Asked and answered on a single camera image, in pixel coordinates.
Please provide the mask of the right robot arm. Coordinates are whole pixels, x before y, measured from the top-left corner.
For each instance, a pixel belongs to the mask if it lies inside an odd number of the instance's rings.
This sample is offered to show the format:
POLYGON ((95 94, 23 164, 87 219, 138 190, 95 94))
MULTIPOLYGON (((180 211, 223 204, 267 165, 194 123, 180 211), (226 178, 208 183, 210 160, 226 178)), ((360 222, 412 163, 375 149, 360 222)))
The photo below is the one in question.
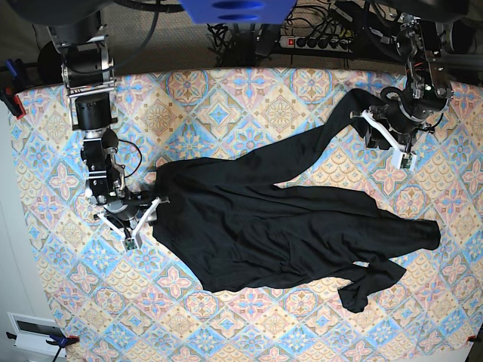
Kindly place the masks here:
POLYGON ((112 129, 115 99, 113 61, 99 11, 70 25, 48 29, 60 54, 72 129, 82 133, 81 158, 88 170, 85 197, 103 208, 99 217, 122 234, 153 225, 158 199, 128 188, 124 165, 115 156, 121 140, 112 129))

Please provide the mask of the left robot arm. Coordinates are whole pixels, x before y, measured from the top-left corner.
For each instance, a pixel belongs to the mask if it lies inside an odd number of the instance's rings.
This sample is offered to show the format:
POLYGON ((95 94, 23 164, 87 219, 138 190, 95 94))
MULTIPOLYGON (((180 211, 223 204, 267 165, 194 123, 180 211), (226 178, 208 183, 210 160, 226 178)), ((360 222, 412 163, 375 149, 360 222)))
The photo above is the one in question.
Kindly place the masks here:
POLYGON ((440 122, 430 124, 427 119, 435 114, 443 117, 453 89, 445 68, 435 63, 441 56, 441 42, 433 22, 404 15, 395 49, 405 61, 405 87, 385 87, 380 101, 367 110, 409 152, 418 132, 435 133, 440 122))

